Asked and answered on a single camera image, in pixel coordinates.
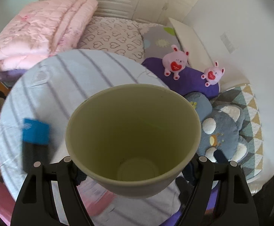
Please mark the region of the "pale green plastic cup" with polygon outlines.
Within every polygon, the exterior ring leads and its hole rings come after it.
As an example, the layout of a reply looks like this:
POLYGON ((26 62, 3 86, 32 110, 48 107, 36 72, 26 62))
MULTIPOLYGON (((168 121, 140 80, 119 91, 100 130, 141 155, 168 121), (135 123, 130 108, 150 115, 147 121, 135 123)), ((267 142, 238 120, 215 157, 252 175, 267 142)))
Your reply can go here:
POLYGON ((200 138, 199 116, 184 97, 127 84, 84 101, 69 119, 65 144, 76 166, 105 189, 147 198, 180 174, 200 138))

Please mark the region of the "pink floor mat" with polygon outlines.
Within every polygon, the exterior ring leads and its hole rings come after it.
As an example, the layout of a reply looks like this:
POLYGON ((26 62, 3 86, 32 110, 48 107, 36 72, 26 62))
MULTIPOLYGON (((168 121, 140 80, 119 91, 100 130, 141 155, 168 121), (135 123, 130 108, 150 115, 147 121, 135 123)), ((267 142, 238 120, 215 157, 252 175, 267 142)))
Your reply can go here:
POLYGON ((0 219, 6 224, 10 225, 15 200, 9 193, 7 187, 0 182, 0 219))

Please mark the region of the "black blue CoolTowel can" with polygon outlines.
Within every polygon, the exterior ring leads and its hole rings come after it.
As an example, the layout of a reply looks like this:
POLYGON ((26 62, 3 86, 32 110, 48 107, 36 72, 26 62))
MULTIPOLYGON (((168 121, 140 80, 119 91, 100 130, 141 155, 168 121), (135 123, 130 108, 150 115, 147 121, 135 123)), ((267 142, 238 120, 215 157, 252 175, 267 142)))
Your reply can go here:
POLYGON ((25 118, 22 126, 22 166, 28 173, 35 162, 49 164, 50 126, 36 119, 25 118))

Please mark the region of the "triangle pattern quilt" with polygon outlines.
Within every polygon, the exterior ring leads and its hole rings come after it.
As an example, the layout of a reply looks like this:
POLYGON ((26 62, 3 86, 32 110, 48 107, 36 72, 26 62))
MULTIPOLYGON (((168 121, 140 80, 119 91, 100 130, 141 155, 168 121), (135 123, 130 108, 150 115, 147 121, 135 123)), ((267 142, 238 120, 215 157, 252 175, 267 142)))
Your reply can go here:
POLYGON ((221 92, 210 102, 213 107, 231 104, 243 109, 245 120, 240 135, 248 143, 248 154, 239 164, 242 165, 246 179, 252 181, 263 168, 263 137, 259 110, 251 85, 242 85, 221 92))

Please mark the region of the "striped white table cloth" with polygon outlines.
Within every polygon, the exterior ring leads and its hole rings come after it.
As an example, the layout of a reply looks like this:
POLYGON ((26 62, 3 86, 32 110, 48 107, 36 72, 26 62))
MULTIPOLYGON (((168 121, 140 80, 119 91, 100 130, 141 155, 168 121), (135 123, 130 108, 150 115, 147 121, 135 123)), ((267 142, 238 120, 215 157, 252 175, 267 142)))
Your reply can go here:
MULTIPOLYGON (((22 165, 25 119, 49 125, 48 158, 67 156, 65 129, 74 110, 88 97, 124 84, 163 82, 140 63, 99 50, 70 50, 28 70, 13 86, 0 113, 0 172, 16 199, 26 178, 22 165)), ((171 183, 147 199, 129 199, 86 178, 78 191, 95 225, 175 225, 180 216, 179 190, 171 183)))

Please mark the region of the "purple pillow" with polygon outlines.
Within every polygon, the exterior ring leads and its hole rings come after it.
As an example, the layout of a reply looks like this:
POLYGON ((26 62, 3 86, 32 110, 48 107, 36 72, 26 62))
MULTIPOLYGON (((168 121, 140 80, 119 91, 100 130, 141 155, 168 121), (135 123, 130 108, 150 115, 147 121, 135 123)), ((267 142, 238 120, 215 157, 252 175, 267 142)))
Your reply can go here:
POLYGON ((180 78, 174 80, 173 74, 170 76, 164 75, 165 68, 163 67, 161 58, 147 58, 142 65, 162 80, 169 89, 182 96, 186 96, 191 92, 200 92, 208 99, 213 99, 219 95, 219 85, 216 84, 205 87, 207 81, 201 78, 203 73, 196 69, 186 67, 179 73, 180 78))

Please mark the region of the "pink plush bunny right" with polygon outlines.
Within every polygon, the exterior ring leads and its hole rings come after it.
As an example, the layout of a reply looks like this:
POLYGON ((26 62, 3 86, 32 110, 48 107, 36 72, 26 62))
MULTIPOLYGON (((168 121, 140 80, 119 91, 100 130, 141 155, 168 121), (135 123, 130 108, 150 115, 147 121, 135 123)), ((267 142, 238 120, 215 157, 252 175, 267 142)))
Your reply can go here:
POLYGON ((221 80, 225 73, 225 68, 220 68, 218 62, 214 62, 214 66, 206 68, 204 73, 201 75, 203 80, 206 80, 205 87, 216 85, 221 80))

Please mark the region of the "pink plush bunny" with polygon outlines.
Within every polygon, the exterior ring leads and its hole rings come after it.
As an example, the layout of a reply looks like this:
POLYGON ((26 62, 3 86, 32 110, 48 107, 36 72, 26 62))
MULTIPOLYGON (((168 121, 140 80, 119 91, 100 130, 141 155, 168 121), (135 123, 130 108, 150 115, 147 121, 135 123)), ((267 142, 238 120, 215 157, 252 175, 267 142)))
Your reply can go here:
POLYGON ((206 68, 204 73, 201 75, 203 80, 206 80, 205 87, 216 85, 221 80, 225 73, 225 68, 220 68, 218 62, 214 62, 214 66, 206 68))
POLYGON ((166 54, 162 59, 164 76, 170 76, 173 73, 173 79, 180 78, 179 73, 189 66, 189 51, 181 51, 176 45, 171 45, 172 52, 166 54))

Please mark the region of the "pink plush bunny left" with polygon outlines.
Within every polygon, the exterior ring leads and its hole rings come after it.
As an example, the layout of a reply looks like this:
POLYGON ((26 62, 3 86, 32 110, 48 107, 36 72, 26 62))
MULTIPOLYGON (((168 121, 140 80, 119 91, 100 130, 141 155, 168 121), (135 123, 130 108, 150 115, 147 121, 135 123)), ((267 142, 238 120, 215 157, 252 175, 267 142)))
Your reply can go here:
POLYGON ((189 66, 189 51, 181 51, 176 45, 171 45, 172 52, 166 54, 162 59, 164 76, 170 76, 173 73, 173 79, 180 78, 179 73, 189 66))

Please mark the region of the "white pillow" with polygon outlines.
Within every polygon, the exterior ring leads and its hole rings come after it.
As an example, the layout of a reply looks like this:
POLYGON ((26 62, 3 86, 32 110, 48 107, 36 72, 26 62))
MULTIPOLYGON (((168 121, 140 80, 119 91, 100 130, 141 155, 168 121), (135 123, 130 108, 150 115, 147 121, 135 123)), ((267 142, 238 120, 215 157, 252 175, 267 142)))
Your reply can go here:
POLYGON ((168 24, 172 25, 183 49, 190 52, 189 64, 191 68, 204 71, 206 68, 214 66, 215 62, 219 67, 225 68, 225 74, 220 80, 220 91, 230 90, 234 87, 247 85, 250 81, 238 70, 229 60, 219 56, 210 56, 204 44, 194 31, 194 29, 171 17, 168 24))

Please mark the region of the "folded pink quilt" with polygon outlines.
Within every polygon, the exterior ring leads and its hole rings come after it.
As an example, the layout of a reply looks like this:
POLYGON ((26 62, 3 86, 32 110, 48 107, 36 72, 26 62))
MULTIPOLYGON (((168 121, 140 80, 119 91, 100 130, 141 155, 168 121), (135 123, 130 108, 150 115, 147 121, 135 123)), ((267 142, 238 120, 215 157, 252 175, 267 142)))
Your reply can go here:
POLYGON ((44 0, 26 5, 0 33, 0 72, 30 69, 75 48, 97 7, 97 0, 44 0))

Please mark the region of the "grey flower pattern pillow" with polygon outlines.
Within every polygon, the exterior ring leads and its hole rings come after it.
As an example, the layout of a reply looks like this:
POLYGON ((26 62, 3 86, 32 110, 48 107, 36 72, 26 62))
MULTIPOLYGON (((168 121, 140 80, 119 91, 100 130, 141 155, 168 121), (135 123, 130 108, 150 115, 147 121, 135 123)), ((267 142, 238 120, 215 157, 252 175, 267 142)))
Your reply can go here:
POLYGON ((140 29, 144 42, 145 58, 163 58, 174 52, 172 45, 181 49, 179 41, 172 27, 152 26, 140 29))

